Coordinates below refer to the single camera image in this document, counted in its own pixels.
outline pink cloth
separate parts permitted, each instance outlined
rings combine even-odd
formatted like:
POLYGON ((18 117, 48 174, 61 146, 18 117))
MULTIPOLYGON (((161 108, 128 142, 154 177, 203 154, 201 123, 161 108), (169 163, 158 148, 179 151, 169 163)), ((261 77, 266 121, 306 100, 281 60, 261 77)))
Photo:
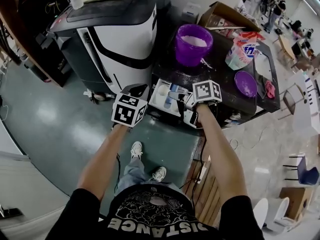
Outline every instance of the pink cloth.
POLYGON ((270 99, 274 99, 276 94, 276 88, 274 87, 274 85, 272 84, 272 82, 270 80, 266 81, 265 83, 265 89, 266 89, 266 95, 270 98, 270 99))

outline blue chair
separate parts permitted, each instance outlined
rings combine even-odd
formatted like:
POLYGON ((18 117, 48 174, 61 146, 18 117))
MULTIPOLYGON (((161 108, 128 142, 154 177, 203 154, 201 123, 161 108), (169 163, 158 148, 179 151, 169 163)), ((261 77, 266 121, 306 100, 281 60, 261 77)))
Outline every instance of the blue chair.
MULTIPOLYGON (((290 156, 290 158, 301 158, 301 156, 290 156)), ((284 167, 294 168, 291 171, 297 171, 298 179, 285 178, 285 181, 299 181, 300 184, 314 186, 319 179, 319 172, 316 167, 307 170, 306 157, 303 156, 298 166, 284 165, 284 167)))

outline black table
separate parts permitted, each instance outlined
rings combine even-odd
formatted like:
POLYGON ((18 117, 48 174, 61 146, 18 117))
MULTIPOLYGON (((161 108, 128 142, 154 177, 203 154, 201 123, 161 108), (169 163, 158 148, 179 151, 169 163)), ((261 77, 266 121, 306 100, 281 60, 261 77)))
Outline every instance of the black table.
MULTIPOLYGON (((267 112, 273 113, 279 110, 278 78, 270 48, 263 42, 260 42, 260 46, 258 46, 258 49, 269 58, 272 83, 275 86, 275 98, 269 99, 265 97, 262 99, 259 95, 254 98, 249 98, 238 91, 234 81, 237 71, 232 70, 225 62, 226 55, 230 51, 233 41, 215 31, 211 31, 211 34, 213 36, 213 48, 204 58, 209 66, 201 63, 196 67, 186 67, 177 62, 175 55, 176 32, 174 32, 169 41, 169 45, 160 56, 153 70, 153 75, 162 80, 184 87, 189 91, 192 91, 193 83, 205 80, 217 82, 221 88, 222 105, 246 114, 240 123, 252 120, 267 112), (256 114, 257 106, 263 110, 256 114)), ((250 73, 256 81, 258 81, 260 75, 256 71, 254 61, 241 70, 250 73)))

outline green floor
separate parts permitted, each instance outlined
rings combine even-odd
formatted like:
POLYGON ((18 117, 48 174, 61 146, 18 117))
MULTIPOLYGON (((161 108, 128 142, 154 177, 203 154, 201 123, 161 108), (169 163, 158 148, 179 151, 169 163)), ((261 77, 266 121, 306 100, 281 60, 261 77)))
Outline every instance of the green floor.
MULTIPOLYGON (((33 164, 59 189, 70 195, 78 177, 112 127, 112 101, 95 105, 80 79, 73 73, 64 88, 44 83, 24 66, 10 63, 0 94, 9 106, 4 121, 17 144, 33 164)), ((6 107, 0 110, 2 118, 6 107)), ((195 152, 198 137, 145 116, 126 139, 119 152, 121 173, 130 161, 135 141, 143 143, 142 161, 149 173, 155 167, 167 168, 166 182, 181 186, 195 152)), ((118 175, 106 191, 101 213, 106 215, 113 199, 118 175)))

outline purple bowl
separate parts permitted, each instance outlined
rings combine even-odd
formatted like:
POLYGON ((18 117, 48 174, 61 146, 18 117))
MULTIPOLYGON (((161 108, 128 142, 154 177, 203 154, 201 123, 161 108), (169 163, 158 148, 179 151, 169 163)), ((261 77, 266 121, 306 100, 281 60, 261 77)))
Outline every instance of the purple bowl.
POLYGON ((258 86, 252 75, 246 71, 238 71, 234 77, 235 85, 245 96, 253 98, 257 96, 258 86))
POLYGON ((182 25, 175 36, 175 57, 184 66, 195 67, 200 64, 201 59, 207 55, 214 43, 211 33, 204 27, 195 24, 182 25), (182 39, 191 36, 202 39, 206 47, 192 45, 182 39))

